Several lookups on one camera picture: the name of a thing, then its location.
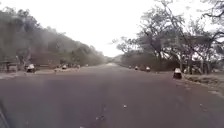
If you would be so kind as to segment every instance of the tree trunk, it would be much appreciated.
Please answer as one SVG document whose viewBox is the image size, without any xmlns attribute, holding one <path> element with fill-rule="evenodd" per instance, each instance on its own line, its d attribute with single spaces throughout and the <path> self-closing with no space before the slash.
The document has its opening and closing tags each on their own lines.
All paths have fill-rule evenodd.
<svg viewBox="0 0 224 128">
<path fill-rule="evenodd" d="M 161 56 L 161 52 L 159 52 L 159 71 L 162 70 L 162 56 Z"/>
<path fill-rule="evenodd" d="M 184 69 L 183 69 L 183 58 L 182 58 L 182 54 L 180 54 L 180 71 L 183 73 Z"/>
<path fill-rule="evenodd" d="M 211 64 L 209 61 L 207 61 L 207 74 L 211 73 Z"/>
</svg>

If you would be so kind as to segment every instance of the asphalt road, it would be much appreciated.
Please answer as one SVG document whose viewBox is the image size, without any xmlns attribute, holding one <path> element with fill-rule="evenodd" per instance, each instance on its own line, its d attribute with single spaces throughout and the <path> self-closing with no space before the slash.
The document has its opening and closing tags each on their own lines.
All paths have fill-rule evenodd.
<svg viewBox="0 0 224 128">
<path fill-rule="evenodd" d="M 207 88 L 113 64 L 0 80 L 12 128 L 224 128 Z"/>
</svg>

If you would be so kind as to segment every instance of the road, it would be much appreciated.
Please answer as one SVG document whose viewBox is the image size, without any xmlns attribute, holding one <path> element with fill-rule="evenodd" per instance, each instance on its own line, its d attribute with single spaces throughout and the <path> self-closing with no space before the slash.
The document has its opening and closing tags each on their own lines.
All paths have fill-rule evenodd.
<svg viewBox="0 0 224 128">
<path fill-rule="evenodd" d="M 12 128 L 223 128 L 224 99 L 113 64 L 0 80 Z"/>
</svg>

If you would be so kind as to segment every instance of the overcast sky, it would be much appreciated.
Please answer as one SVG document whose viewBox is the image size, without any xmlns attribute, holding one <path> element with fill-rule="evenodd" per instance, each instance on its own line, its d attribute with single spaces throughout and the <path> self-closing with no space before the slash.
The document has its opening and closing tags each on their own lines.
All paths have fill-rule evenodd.
<svg viewBox="0 0 224 128">
<path fill-rule="evenodd" d="M 199 16 L 197 9 L 205 9 L 200 0 L 179 0 L 172 6 L 175 13 L 185 17 Z M 43 27 L 50 26 L 74 40 L 93 45 L 106 56 L 121 52 L 110 42 L 121 36 L 135 37 L 140 17 L 149 10 L 153 0 L 1 0 L 2 7 L 29 9 Z"/>
</svg>

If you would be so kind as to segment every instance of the forest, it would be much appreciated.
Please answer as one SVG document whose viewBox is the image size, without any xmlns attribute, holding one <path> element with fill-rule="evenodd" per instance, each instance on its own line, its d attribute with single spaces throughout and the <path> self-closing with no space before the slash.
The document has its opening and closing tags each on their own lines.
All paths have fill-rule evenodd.
<svg viewBox="0 0 224 128">
<path fill-rule="evenodd" d="M 75 41 L 56 29 L 44 28 L 29 10 L 5 7 L 0 10 L 0 63 L 20 67 L 58 64 L 97 65 L 104 55 L 93 46 Z"/>
<path fill-rule="evenodd" d="M 141 30 L 136 38 L 112 41 L 124 53 L 117 58 L 124 65 L 150 66 L 158 71 L 179 67 L 189 74 L 196 70 L 209 74 L 215 69 L 223 70 L 224 1 L 202 3 L 210 8 L 197 10 L 201 15 L 193 19 L 176 15 L 171 7 L 174 0 L 156 0 L 156 5 L 141 16 Z M 209 31 L 205 29 L 208 24 L 218 27 Z"/>
</svg>

